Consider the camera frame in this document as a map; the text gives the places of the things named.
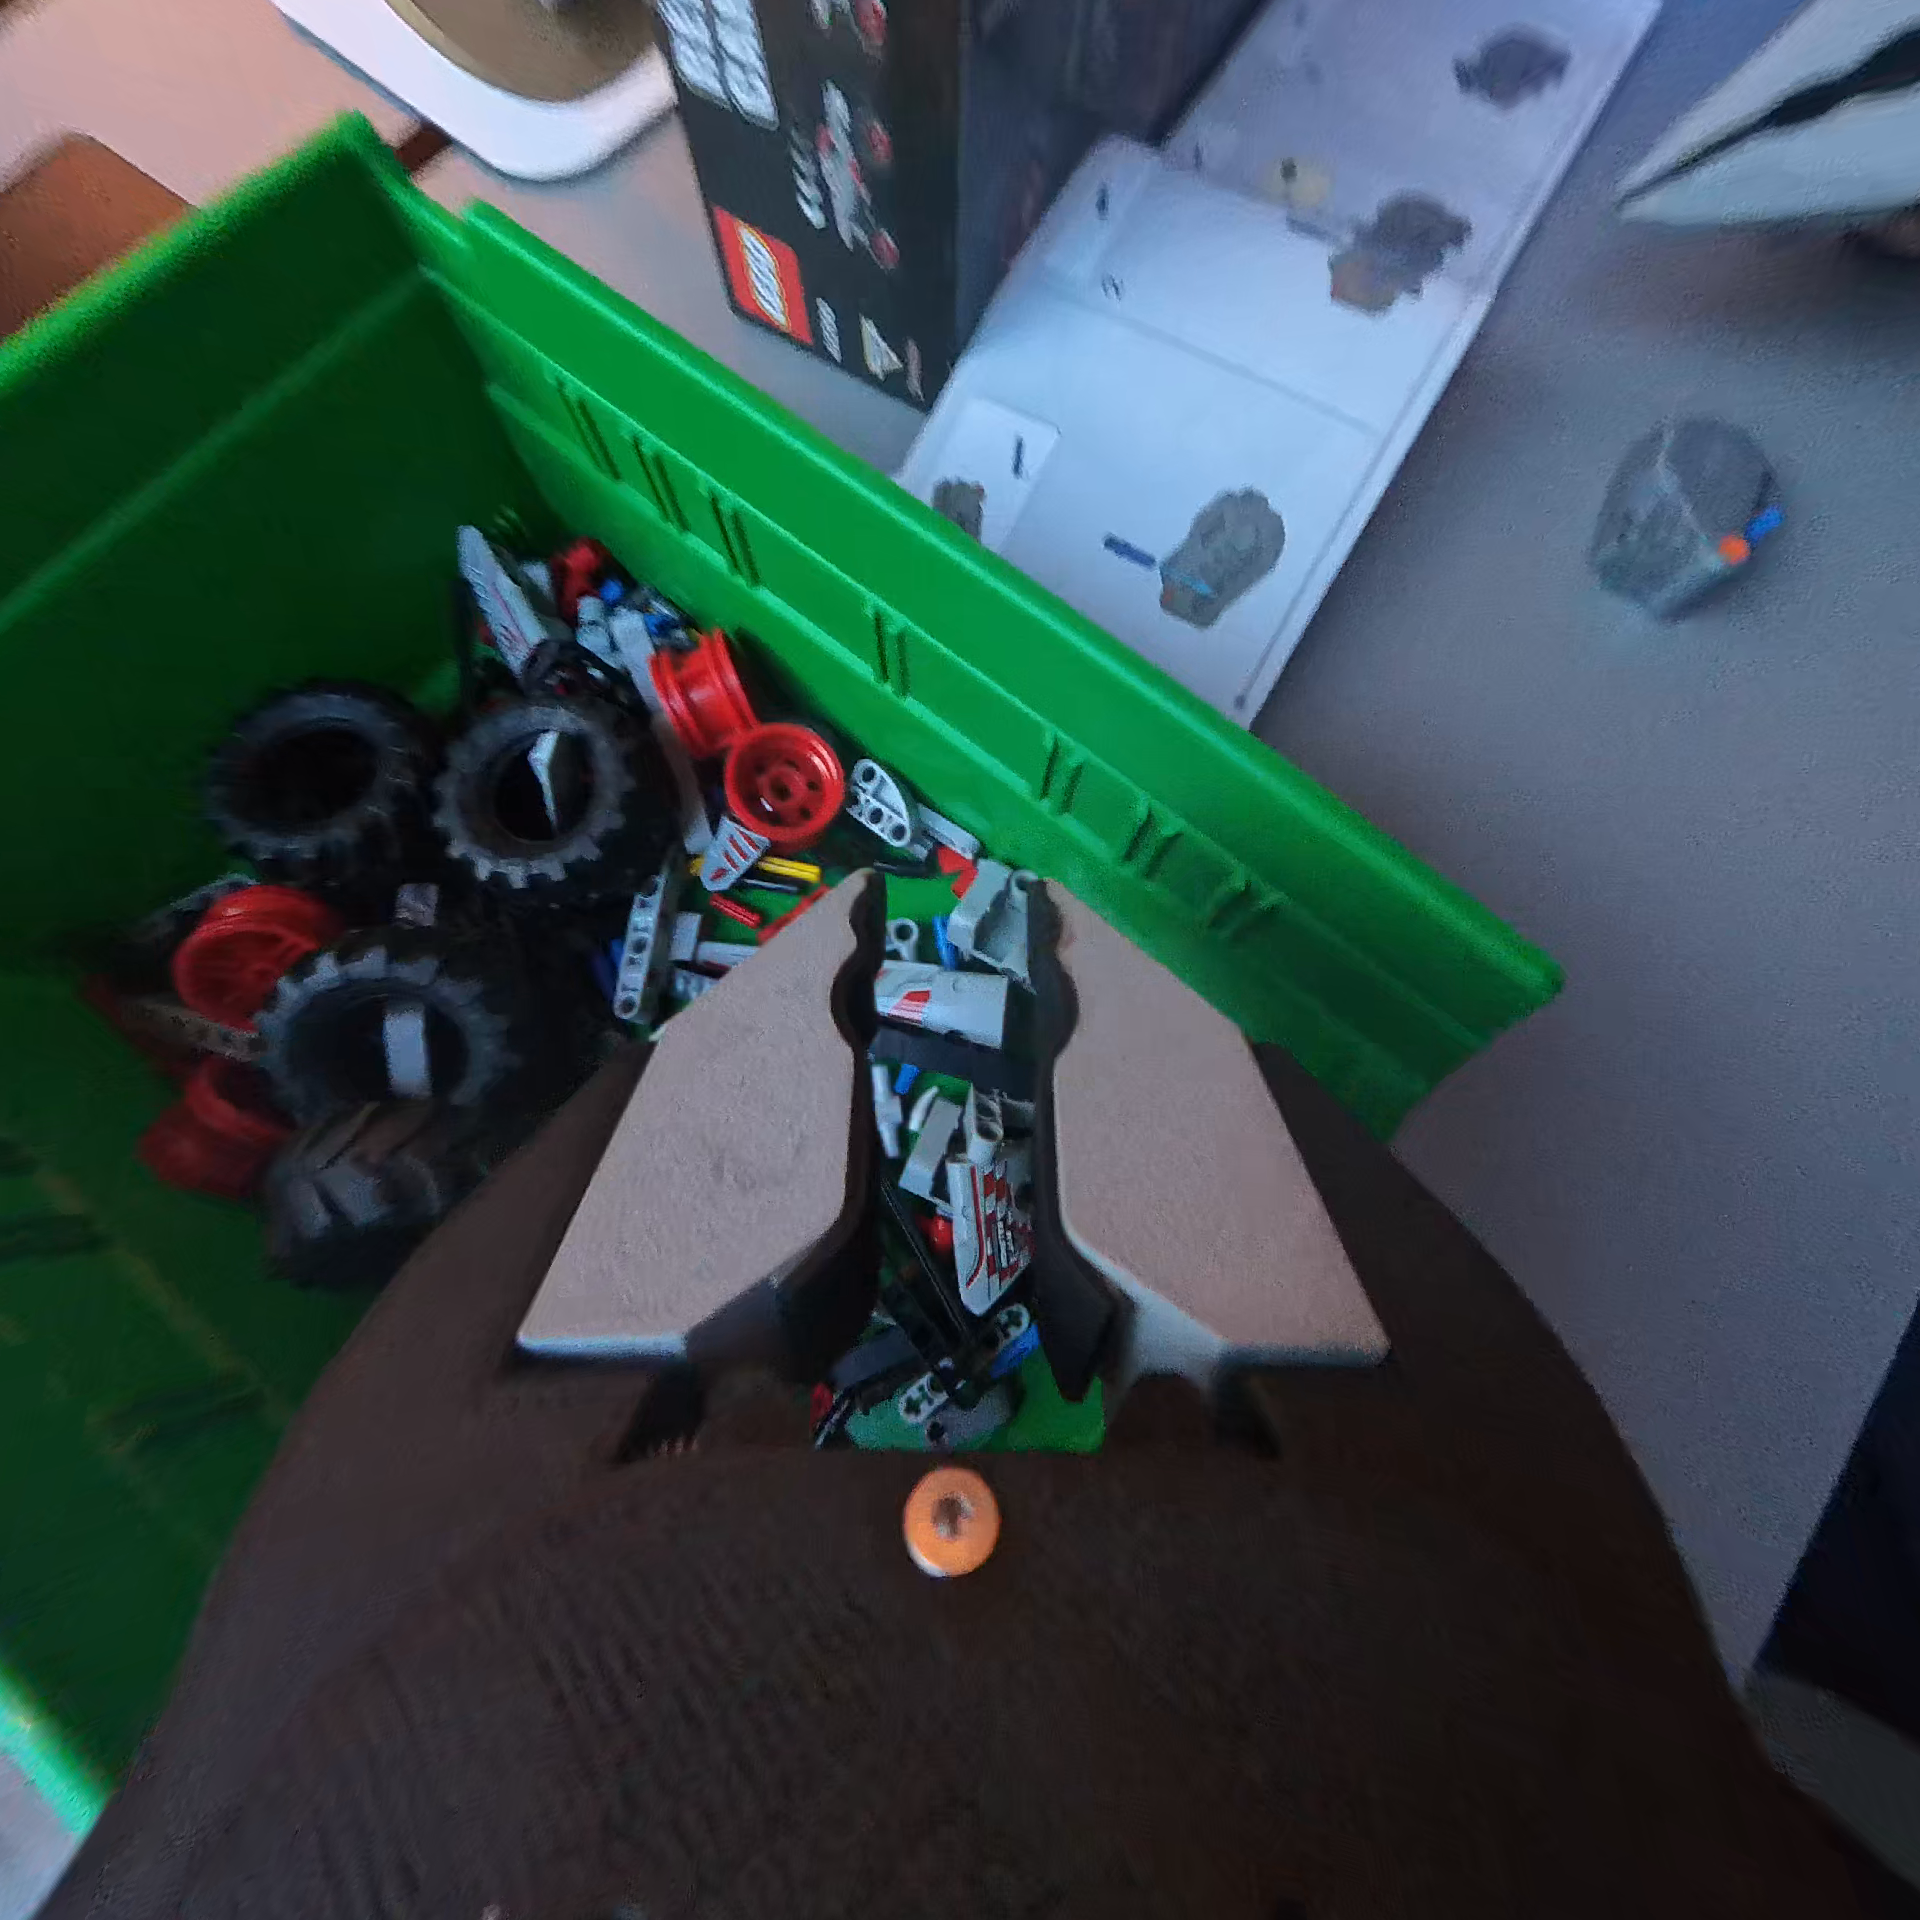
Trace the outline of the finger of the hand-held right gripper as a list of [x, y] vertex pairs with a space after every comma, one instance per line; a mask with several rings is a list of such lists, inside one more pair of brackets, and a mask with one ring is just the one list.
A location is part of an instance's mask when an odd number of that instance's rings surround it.
[[1918, 87], [1852, 89], [1794, 126], [1787, 103], [1731, 87], [1696, 103], [1621, 177], [1627, 222], [1754, 226], [1872, 222], [1918, 200]]
[[1794, 126], [1852, 89], [1900, 89], [1908, 76], [1918, 84], [1916, 2], [1814, 2], [1792, 14], [1703, 97], [1723, 87], [1739, 101], [1786, 94], [1787, 103], [1768, 114], [1768, 124]]

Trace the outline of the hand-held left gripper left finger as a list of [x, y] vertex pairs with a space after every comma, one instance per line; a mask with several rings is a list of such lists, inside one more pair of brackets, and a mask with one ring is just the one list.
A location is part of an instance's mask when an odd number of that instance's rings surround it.
[[605, 1393], [595, 1457], [672, 1442], [742, 1375], [804, 1396], [869, 1322], [883, 922], [854, 870], [670, 1017], [542, 1221], [516, 1354]]

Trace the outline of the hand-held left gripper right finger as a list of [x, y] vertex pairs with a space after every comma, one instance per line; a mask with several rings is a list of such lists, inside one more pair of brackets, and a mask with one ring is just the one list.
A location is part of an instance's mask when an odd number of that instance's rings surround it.
[[1029, 893], [1030, 1304], [1098, 1448], [1199, 1432], [1266, 1374], [1346, 1381], [1390, 1335], [1254, 1046], [1060, 879]]

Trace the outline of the pile of small lego pieces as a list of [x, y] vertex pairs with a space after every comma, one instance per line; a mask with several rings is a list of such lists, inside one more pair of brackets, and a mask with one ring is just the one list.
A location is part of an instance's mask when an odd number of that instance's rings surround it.
[[822, 717], [749, 690], [760, 721], [828, 736], [848, 801], [824, 839], [779, 854], [730, 818], [725, 758], [690, 758], [650, 681], [655, 647], [722, 628], [630, 576], [595, 540], [524, 558], [454, 534], [459, 727], [509, 698], [603, 698], [645, 720], [678, 788], [678, 844], [659, 874], [600, 902], [550, 908], [608, 1024], [655, 1041], [767, 945], [831, 879], [870, 862], [893, 916], [872, 983], [880, 1292], [853, 1352], [814, 1389], [814, 1439], [869, 1448], [1094, 1450], [1099, 1399], [1063, 1399], [1030, 1304], [1036, 1093], [1024, 985], [1030, 874], [924, 807]]

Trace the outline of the green plastic bin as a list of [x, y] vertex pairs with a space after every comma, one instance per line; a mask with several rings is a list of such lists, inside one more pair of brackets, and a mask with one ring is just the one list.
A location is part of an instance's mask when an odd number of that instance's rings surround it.
[[87, 980], [210, 879], [216, 733], [452, 693], [461, 524], [603, 537], [767, 688], [1282, 1045], [1379, 1138], [1565, 983], [1323, 786], [356, 114], [4, 343], [4, 1754], [84, 1834], [360, 1293], [159, 1183]]

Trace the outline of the black lego tire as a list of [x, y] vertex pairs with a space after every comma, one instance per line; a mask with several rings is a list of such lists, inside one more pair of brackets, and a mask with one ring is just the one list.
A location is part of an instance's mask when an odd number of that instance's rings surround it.
[[516, 905], [586, 905], [647, 886], [682, 839], [682, 800], [650, 725], [603, 698], [509, 698], [448, 746], [434, 828], [448, 856]]
[[301, 1289], [382, 1289], [478, 1178], [467, 1128], [413, 1100], [301, 1128], [258, 1189], [262, 1256]]
[[431, 868], [442, 730], [398, 693], [310, 679], [243, 711], [200, 778], [210, 831], [266, 879], [366, 889]]
[[488, 951], [405, 922], [314, 951], [256, 1015], [261, 1064], [299, 1121], [387, 1100], [482, 1108], [524, 1082], [539, 1028], [535, 997]]

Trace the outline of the grey lego assembly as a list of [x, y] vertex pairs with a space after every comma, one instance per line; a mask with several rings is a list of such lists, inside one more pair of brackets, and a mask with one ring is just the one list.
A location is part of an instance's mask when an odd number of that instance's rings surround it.
[[1588, 569], [1645, 617], [1688, 617], [1741, 578], [1786, 525], [1765, 447], [1738, 422], [1684, 415], [1626, 450], [1588, 540]]

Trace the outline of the red lego wheel rim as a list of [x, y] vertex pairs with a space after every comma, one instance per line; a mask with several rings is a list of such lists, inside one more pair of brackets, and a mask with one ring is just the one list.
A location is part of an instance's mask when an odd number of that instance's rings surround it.
[[655, 647], [647, 670], [655, 706], [692, 760], [720, 760], [760, 725], [725, 628]]
[[210, 1056], [141, 1130], [135, 1157], [179, 1191], [246, 1202], [295, 1130], [258, 1068]]
[[348, 929], [346, 916], [317, 893], [285, 881], [243, 885], [188, 929], [171, 980], [191, 1015], [256, 1033], [256, 1015], [278, 983]]
[[727, 746], [722, 786], [727, 816], [779, 854], [818, 845], [848, 801], [848, 773], [837, 750], [798, 721], [739, 730]]

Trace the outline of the black lego set box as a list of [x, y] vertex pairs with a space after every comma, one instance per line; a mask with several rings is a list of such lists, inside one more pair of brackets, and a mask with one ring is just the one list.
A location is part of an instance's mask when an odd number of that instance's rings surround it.
[[1156, 141], [1256, 2], [659, 2], [727, 300], [925, 410], [1104, 136]]

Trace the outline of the white instruction booklet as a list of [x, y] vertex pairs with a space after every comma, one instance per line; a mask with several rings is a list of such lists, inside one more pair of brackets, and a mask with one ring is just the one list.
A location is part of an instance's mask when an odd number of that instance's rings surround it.
[[1659, 8], [1266, 4], [1079, 162], [899, 485], [1248, 728]]

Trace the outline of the white round stand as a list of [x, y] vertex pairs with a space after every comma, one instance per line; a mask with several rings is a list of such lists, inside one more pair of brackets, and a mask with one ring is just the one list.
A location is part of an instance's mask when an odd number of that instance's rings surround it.
[[509, 180], [588, 175], [677, 105], [651, 2], [277, 2], [277, 10]]

